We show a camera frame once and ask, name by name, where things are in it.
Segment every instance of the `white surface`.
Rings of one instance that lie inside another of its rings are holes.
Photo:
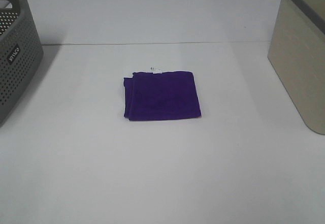
[[[28,0],[44,44],[269,41],[280,0]]]
[[[44,47],[0,128],[0,223],[323,224],[325,137],[268,46]],[[192,71],[202,118],[124,119],[123,77],[150,67]]]

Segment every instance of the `basket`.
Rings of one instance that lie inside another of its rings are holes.
[[[0,9],[0,125],[32,79],[43,49],[27,0]]]

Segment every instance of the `folded towel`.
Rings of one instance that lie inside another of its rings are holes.
[[[133,73],[132,78],[124,78],[124,87],[124,116],[131,121],[201,116],[191,72]]]

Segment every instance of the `perforated basket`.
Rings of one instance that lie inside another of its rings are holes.
[[[43,49],[27,0],[0,9],[0,126],[32,79]]]

